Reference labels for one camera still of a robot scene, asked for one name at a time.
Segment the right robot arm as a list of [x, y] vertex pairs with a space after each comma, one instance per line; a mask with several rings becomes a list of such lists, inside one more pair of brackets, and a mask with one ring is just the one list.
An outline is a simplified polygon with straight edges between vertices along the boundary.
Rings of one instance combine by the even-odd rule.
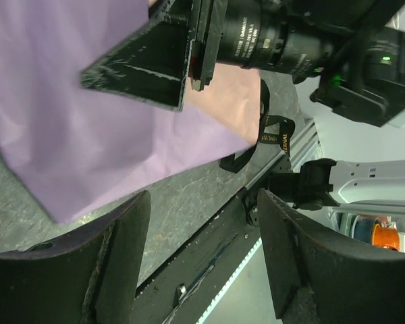
[[148, 22], [82, 70], [83, 88], [183, 108], [215, 64], [319, 78], [312, 102], [383, 126], [405, 110], [403, 1], [158, 1]]

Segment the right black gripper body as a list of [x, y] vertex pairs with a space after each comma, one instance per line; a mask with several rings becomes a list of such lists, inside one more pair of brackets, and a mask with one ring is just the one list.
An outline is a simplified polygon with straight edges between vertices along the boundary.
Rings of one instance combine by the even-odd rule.
[[190, 33], [188, 75], [193, 90], [202, 91], [213, 79], [227, 1], [149, 1], [150, 18], [184, 24]]

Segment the black ribbon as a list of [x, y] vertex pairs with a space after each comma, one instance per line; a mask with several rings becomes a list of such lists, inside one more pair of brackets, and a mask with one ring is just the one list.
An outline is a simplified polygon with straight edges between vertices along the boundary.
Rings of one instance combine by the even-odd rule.
[[259, 132], [256, 144], [238, 157], [233, 153], [220, 160], [219, 167], [230, 173], [238, 173], [242, 170], [252, 159], [259, 144], [278, 145], [287, 156], [291, 155], [290, 141], [296, 124], [287, 117], [269, 114], [270, 92], [263, 79], [261, 79], [260, 90]]

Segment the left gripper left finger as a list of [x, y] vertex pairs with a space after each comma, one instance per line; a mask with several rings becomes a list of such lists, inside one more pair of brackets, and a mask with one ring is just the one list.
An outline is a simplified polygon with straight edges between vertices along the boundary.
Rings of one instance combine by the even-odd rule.
[[0, 253], [0, 323], [129, 323], [150, 216], [143, 191], [66, 234]]

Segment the purple flower bouquet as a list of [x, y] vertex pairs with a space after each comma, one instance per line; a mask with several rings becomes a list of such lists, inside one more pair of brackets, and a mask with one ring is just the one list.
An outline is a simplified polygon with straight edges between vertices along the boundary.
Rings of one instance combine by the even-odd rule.
[[257, 139], [256, 70], [217, 65], [181, 112], [80, 87], [148, 14], [148, 1], [0, 1], [0, 153], [59, 223]]

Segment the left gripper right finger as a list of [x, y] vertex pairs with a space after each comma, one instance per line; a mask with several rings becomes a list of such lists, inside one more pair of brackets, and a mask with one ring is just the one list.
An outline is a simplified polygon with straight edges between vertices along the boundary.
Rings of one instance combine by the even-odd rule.
[[257, 197], [275, 315], [284, 323], [405, 323], [405, 253], [344, 236], [274, 194]]

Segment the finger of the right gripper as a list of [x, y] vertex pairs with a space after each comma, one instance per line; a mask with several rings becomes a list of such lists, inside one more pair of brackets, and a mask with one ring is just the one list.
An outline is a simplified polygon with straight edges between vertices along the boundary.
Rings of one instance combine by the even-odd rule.
[[82, 88], [181, 111], [189, 67], [188, 18], [150, 20], [80, 73]]

